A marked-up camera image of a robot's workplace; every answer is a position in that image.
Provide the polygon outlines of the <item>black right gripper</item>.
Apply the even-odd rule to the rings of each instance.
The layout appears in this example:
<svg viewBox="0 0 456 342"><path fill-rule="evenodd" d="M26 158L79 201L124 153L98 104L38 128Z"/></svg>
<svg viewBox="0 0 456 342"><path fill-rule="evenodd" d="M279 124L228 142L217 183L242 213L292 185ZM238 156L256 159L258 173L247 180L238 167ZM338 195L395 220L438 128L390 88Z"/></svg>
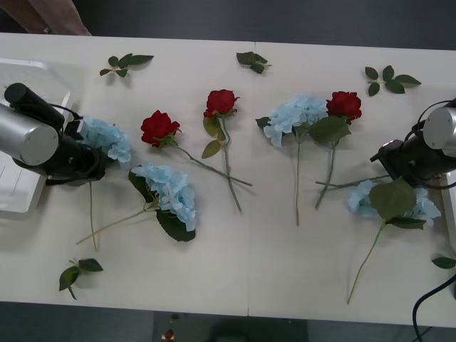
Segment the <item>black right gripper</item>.
<svg viewBox="0 0 456 342"><path fill-rule="evenodd" d="M418 182L412 175L407 162L398 156L386 158L386 171L393 180L403 178L410 186L417 187Z"/></svg>

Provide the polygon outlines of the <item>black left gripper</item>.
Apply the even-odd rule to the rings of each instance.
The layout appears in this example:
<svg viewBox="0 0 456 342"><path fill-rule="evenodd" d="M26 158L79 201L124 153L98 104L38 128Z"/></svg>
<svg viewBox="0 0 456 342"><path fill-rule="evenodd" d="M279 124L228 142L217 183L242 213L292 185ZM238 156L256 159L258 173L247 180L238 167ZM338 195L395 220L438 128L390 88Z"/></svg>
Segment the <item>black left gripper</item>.
<svg viewBox="0 0 456 342"><path fill-rule="evenodd" d="M105 176L108 156L101 150L90 146L83 146L83 169L77 174L73 184L82 185L94 182Z"/></svg>

